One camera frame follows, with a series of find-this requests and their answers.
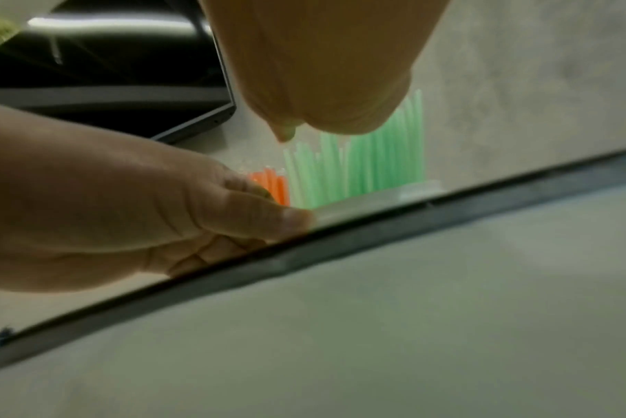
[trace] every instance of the black screen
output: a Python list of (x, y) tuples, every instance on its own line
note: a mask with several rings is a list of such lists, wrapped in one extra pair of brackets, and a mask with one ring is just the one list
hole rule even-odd
[(67, 0), (0, 45), (0, 104), (158, 138), (232, 103), (196, 0)]

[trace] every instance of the bundle of orange straws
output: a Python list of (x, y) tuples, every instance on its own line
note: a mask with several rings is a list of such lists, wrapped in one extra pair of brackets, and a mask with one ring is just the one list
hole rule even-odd
[(290, 205), (290, 193), (287, 188), (287, 179), (285, 176), (276, 174), (276, 170), (266, 168), (264, 171), (257, 171), (249, 174), (249, 178), (264, 187), (274, 200), (281, 205)]

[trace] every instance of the black device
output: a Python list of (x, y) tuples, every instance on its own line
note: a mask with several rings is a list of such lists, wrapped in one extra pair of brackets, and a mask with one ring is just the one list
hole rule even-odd
[(0, 104), (174, 143), (235, 112), (196, 0), (67, 0), (0, 45)]

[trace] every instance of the bundle of green straws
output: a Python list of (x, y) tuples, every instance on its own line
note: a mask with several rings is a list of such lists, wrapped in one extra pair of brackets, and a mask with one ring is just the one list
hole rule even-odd
[(405, 98), (379, 129), (354, 136), (343, 146), (338, 137), (321, 135), (321, 150), (298, 143), (284, 151), (291, 205), (315, 209), (343, 199), (422, 182), (423, 99)]

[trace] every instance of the black strip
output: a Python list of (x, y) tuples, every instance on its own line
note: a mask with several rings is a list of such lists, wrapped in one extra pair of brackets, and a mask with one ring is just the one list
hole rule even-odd
[(626, 151), (377, 213), (27, 328), (4, 341), (0, 368), (168, 306), (486, 216), (620, 185), (626, 185)]

